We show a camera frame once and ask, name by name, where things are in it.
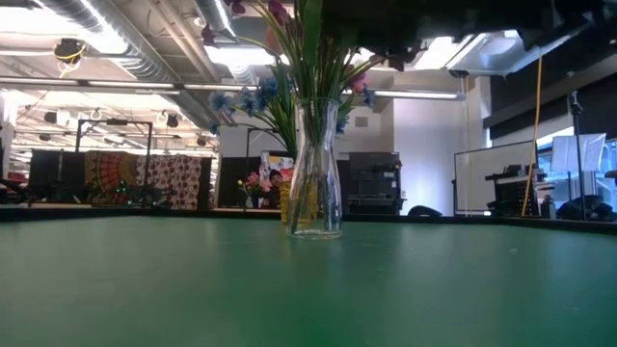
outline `green table surface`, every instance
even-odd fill
[[[0,346],[617,346],[617,236],[119,217],[0,225]]]

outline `tapestry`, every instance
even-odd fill
[[[88,203],[126,204],[128,195],[117,192],[122,184],[134,185],[137,155],[116,151],[86,152]]]
[[[137,163],[137,184],[144,183],[146,157]],[[201,158],[186,155],[151,155],[148,185],[163,191],[172,209],[195,210],[200,192]]]

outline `glass vase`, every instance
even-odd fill
[[[338,102],[304,99],[298,105],[300,151],[296,159],[289,204],[287,235],[333,239],[342,235],[340,181],[334,140]]]

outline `floral fabric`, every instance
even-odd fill
[[[146,157],[137,162],[137,184],[144,183]],[[148,184],[170,192],[172,209],[197,209],[201,159],[186,155],[151,155]]]
[[[121,181],[135,184],[137,155],[125,152],[86,152],[86,185],[90,188],[89,203],[125,204],[128,196],[117,193]]]

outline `ceiling light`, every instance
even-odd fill
[[[177,121],[177,115],[167,115],[167,126],[174,128],[177,127],[179,125],[179,122]]]
[[[517,39],[519,38],[519,32],[516,30],[506,30],[503,32],[503,36],[505,36],[508,39]]]
[[[241,92],[243,88],[246,88],[249,91],[256,91],[257,86],[246,86],[246,85],[226,85],[226,84],[187,84],[184,85],[184,88],[187,90],[196,90],[196,91],[225,91],[225,92]]]
[[[205,51],[213,63],[228,67],[269,66],[275,63],[275,58],[260,47],[227,46],[216,48],[206,46]],[[281,61],[284,64],[289,64],[289,60],[284,55],[281,56]]]
[[[42,118],[48,123],[55,124],[58,121],[58,114],[55,112],[45,112],[45,116]]]
[[[199,147],[205,147],[205,145],[207,145],[207,140],[205,139],[205,137],[203,135],[200,135],[197,138],[197,146]]]
[[[27,78],[27,77],[0,77],[0,84],[28,84],[28,85],[45,85],[45,86],[77,86],[77,81],[61,79],[61,78]]]
[[[439,69],[445,66],[454,55],[464,47],[472,35],[466,36],[461,42],[454,43],[452,37],[435,38],[420,59],[414,65],[414,69]]]
[[[125,87],[125,88],[173,88],[171,83],[151,83],[151,82],[124,82],[124,81],[89,81],[89,84],[93,87]]]
[[[428,98],[428,99],[441,99],[441,100],[455,100],[460,97],[456,93],[399,92],[399,91],[375,91],[375,96],[401,97],[401,98]]]
[[[470,42],[468,45],[466,46],[462,46],[463,49],[461,49],[455,56],[454,58],[452,58],[446,65],[445,67],[447,67],[448,69],[453,69],[454,66],[456,66],[457,64],[459,64],[461,62],[461,60],[463,60],[463,58],[465,58],[473,48],[475,48],[475,46],[477,46],[484,38],[486,38],[486,34],[479,34],[478,36],[475,37],[475,39],[473,39],[472,42]]]

